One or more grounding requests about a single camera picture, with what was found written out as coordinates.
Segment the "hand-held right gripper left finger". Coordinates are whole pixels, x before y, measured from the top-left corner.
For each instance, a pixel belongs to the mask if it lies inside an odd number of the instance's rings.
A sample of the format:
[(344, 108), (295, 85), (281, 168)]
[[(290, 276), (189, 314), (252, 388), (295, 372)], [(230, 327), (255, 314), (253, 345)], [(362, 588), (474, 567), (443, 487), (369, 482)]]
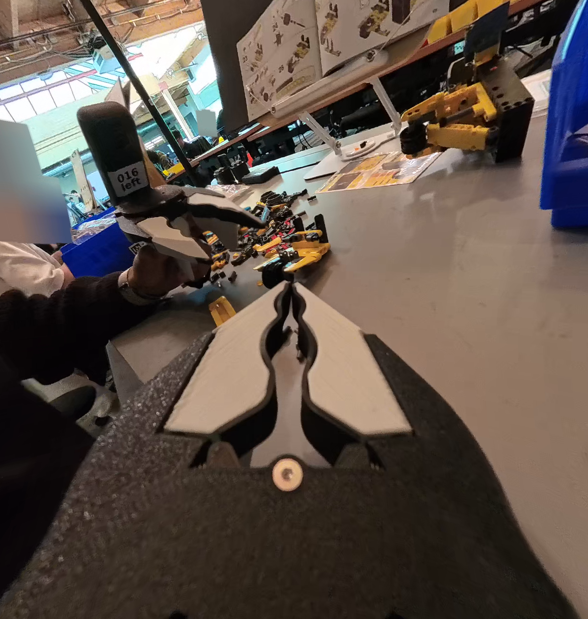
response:
[(272, 397), (272, 359), (286, 341), (291, 285), (281, 282), (214, 329), (163, 430), (214, 437), (262, 410)]

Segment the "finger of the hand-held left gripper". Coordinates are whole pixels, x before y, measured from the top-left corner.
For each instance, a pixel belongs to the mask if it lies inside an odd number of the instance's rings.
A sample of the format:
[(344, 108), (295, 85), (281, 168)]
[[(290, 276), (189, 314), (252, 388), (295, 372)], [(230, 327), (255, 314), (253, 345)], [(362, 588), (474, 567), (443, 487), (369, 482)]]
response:
[(255, 215), (235, 206), (219, 191), (185, 188), (187, 211), (201, 231), (210, 231), (225, 249), (237, 247), (241, 228), (262, 229), (264, 224)]
[(163, 217), (140, 220), (136, 228), (161, 255), (187, 262), (212, 262), (210, 251), (205, 244), (199, 244), (194, 237), (187, 237), (180, 229), (171, 228)]

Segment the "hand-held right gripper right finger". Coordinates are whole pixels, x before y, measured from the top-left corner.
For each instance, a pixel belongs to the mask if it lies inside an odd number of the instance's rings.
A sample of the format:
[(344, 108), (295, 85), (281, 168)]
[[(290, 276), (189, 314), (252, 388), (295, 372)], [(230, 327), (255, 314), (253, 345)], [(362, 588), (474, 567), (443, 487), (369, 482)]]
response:
[(354, 437), (410, 433), (362, 330), (304, 285), (293, 283), (293, 293), (315, 345), (306, 372), (309, 404)]

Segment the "pile of toy building pieces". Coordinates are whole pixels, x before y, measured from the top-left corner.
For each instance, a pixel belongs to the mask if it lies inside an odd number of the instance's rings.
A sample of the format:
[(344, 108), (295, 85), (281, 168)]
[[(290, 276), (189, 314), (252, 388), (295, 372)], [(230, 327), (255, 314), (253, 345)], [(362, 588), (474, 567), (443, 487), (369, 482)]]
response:
[(275, 235), (288, 235), (293, 229), (295, 217), (299, 217), (299, 220), (302, 222), (304, 211), (293, 213), (291, 204), (295, 199), (300, 199), (304, 195), (306, 195), (306, 190), (293, 195), (288, 195), (284, 191), (282, 193), (264, 191), (255, 202), (255, 206), (250, 209), (252, 215), (261, 219), (264, 228), (262, 229), (241, 228), (237, 233), (235, 249), (225, 249), (214, 233), (203, 231), (203, 240), (210, 247), (210, 258), (212, 258), (208, 282), (216, 285), (219, 285), (223, 278), (226, 278), (228, 282), (234, 282), (235, 273), (230, 271), (230, 274), (225, 274), (226, 265), (239, 267), (250, 258), (262, 258), (259, 253), (253, 251), (253, 246), (268, 242)]

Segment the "yellow rectangular panel piece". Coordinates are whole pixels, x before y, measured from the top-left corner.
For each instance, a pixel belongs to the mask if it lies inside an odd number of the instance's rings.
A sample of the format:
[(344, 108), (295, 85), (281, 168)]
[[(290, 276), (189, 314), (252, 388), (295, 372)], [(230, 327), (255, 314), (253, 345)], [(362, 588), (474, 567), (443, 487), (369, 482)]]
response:
[(235, 316), (235, 311), (225, 296), (219, 296), (208, 303), (208, 314), (214, 321), (214, 327), (221, 327), (225, 321)]

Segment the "person's left forearm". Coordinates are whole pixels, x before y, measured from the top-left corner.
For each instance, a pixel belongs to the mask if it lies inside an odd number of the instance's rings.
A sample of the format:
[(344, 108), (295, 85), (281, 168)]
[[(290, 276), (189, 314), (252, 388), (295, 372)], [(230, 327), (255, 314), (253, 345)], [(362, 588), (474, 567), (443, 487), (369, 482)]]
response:
[(142, 318), (118, 291), (120, 273), (77, 278), (53, 294), (0, 296), (0, 381), (55, 383), (75, 370), (102, 385), (106, 343)]

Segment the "person's left hand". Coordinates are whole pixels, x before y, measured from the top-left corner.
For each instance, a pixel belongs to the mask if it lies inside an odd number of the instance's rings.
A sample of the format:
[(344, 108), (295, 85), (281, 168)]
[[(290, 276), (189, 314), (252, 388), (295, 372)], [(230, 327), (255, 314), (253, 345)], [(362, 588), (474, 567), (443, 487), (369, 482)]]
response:
[(129, 285), (136, 293), (169, 294), (176, 287), (190, 282), (194, 282), (194, 278), (183, 273), (174, 258), (160, 255), (149, 244), (142, 246), (134, 255), (129, 273)]

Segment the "silver wristwatch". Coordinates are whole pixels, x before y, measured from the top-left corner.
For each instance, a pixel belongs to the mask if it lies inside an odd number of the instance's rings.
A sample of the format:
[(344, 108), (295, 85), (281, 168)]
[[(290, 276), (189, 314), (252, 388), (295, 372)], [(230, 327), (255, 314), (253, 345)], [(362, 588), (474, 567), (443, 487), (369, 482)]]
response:
[(129, 273), (131, 273), (131, 267), (127, 267), (125, 271), (122, 271), (122, 273), (118, 274), (118, 280), (116, 280), (118, 294), (120, 294), (120, 298), (124, 298), (129, 305), (134, 305), (134, 307), (154, 305), (154, 303), (158, 303), (160, 300), (163, 300), (163, 298), (167, 296), (167, 293), (163, 293), (163, 294), (143, 294), (143, 293), (136, 293), (136, 291), (129, 285)]

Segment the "black metal pole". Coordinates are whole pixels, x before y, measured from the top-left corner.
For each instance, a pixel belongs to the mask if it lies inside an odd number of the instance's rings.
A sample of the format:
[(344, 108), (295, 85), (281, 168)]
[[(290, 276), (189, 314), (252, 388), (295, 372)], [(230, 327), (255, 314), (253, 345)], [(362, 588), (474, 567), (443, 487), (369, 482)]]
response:
[(118, 65), (122, 67), (124, 74), (127, 76), (127, 80), (133, 85), (134, 92), (138, 94), (140, 101), (143, 103), (143, 107), (147, 108), (147, 112), (152, 117), (152, 121), (160, 128), (165, 143), (172, 148), (174, 155), (181, 163), (185, 175), (189, 177), (190, 182), (196, 182), (198, 179), (192, 172), (189, 159), (183, 155), (183, 150), (180, 148), (178, 141), (171, 134), (171, 130), (169, 130), (167, 123), (163, 121), (163, 117), (160, 116), (156, 105), (151, 101), (151, 96), (145, 92), (142, 81), (136, 78), (136, 74), (134, 74), (133, 67), (129, 65), (124, 51), (115, 42), (115, 36), (109, 33), (104, 20), (100, 18), (100, 15), (97, 13), (97, 9), (93, 7), (93, 4), (89, 0), (80, 0), (80, 6), (86, 11), (91, 24), (97, 27), (98, 34), (102, 36), (102, 40), (106, 42), (109, 51), (113, 52)]

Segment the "small yellow toy wheel assembly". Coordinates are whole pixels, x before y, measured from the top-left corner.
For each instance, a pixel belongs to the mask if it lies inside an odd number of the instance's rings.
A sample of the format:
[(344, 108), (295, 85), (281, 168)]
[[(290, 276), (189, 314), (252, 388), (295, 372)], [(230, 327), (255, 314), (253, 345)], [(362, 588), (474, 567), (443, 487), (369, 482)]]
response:
[(262, 262), (252, 267), (262, 287), (272, 289), (281, 282), (293, 282), (300, 269), (317, 264), (329, 251), (322, 213), (315, 215), (308, 228), (295, 217), (288, 235), (275, 235), (268, 242), (255, 244), (253, 251), (262, 256)]

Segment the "white book stand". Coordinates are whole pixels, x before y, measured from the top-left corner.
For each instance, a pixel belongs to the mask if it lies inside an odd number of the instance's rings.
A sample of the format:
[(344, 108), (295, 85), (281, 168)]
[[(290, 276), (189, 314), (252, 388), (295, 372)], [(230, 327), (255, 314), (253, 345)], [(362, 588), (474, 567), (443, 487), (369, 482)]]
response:
[[(291, 119), (299, 119), (317, 137), (320, 137), (324, 145), (327, 145), (329, 154), (309, 170), (304, 181), (315, 181), (335, 173), (340, 164), (374, 154), (383, 145), (396, 146), (401, 119), (380, 83), (380, 71), (387, 67), (389, 51), (371, 49), (362, 56), (347, 62), (333, 74), (320, 78), (309, 87), (304, 87), (295, 94), (286, 96), (264, 108), (266, 114), (259, 119), (259, 125), (275, 128), (277, 121), (284, 121), (284, 125), (288, 125)], [(329, 98), (340, 99), (342, 96), (347, 96), (353, 87), (373, 89), (380, 107), (389, 117), (389, 130), (373, 137), (358, 137), (351, 146), (342, 146), (340, 139), (331, 137), (327, 130), (311, 117), (311, 110), (326, 107)], [(362, 141), (374, 141), (374, 148), (358, 148), (358, 143)]]

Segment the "building instruction booklet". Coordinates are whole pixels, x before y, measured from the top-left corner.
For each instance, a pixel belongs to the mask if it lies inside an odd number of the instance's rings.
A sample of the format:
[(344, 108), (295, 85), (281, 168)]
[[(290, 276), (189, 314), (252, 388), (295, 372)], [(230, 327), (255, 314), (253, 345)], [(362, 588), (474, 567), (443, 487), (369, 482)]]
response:
[(270, 2), (235, 43), (248, 121), (446, 13), (446, 0)]

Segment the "yellow grey sticker sheet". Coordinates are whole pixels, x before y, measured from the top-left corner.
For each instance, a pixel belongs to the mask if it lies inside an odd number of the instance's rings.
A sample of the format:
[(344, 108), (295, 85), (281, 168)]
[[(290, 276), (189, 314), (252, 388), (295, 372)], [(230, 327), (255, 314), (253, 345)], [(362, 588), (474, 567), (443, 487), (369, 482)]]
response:
[(439, 152), (407, 159), (400, 152), (374, 154), (344, 164), (315, 193), (389, 188), (414, 182)]

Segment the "person's dark clothing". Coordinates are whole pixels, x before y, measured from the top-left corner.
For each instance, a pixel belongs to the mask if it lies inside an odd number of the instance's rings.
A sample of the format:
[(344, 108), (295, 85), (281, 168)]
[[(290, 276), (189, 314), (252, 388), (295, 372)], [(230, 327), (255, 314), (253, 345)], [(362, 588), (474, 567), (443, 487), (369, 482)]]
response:
[(39, 547), (91, 444), (0, 357), (0, 597)]

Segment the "large yellow toy vehicle model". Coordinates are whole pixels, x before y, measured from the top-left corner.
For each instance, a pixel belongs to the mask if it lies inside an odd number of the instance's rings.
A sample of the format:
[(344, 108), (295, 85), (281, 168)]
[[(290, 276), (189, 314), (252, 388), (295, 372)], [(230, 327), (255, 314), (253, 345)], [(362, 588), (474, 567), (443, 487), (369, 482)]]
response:
[(407, 159), (455, 148), (486, 152), (495, 164), (520, 159), (533, 96), (499, 54), (510, 2), (474, 2), (463, 56), (446, 71), (446, 89), (401, 114)]

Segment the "blue plastic bin white tag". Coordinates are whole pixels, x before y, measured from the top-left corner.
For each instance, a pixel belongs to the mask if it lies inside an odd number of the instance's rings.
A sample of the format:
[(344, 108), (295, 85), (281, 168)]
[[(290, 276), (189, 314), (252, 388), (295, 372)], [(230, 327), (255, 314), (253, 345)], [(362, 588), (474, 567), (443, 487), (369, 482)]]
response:
[(588, 228), (588, 0), (551, 62), (538, 208), (553, 228)]

